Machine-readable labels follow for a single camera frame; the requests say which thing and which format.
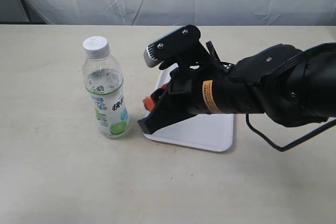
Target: white tray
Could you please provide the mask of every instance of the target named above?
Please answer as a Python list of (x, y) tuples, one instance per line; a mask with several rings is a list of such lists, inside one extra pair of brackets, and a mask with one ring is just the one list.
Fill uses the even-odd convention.
[[(177, 65), (173, 65), (161, 71), (155, 89), (169, 82), (169, 73), (176, 67)], [(233, 127), (232, 114), (197, 115), (144, 136), (154, 141), (223, 152), (232, 145)]]

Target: clear plastic bottle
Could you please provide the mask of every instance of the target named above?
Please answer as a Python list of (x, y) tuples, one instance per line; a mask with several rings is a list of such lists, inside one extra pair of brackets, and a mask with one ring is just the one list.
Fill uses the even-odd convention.
[(84, 85), (94, 100), (98, 130), (105, 137), (119, 137), (130, 124), (121, 68), (104, 37), (90, 37), (83, 46), (87, 56), (82, 69)]

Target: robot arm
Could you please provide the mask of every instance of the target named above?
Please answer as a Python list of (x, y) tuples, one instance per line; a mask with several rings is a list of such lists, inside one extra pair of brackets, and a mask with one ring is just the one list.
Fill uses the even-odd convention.
[[(306, 51), (279, 44), (234, 65), (221, 62), (210, 41), (207, 51), (200, 37), (199, 29), (188, 25), (147, 47), (144, 57), (149, 67), (161, 64), (163, 70), (177, 63), (178, 68), (170, 73), (171, 81), (165, 87), (146, 99), (152, 102), (151, 113), (138, 121), (144, 133), (152, 134), (197, 114), (247, 114), (248, 126), (271, 144), (250, 125), (249, 114), (266, 113), (285, 127), (321, 123), (336, 116), (336, 43)], [(335, 124), (329, 122), (301, 141)]]

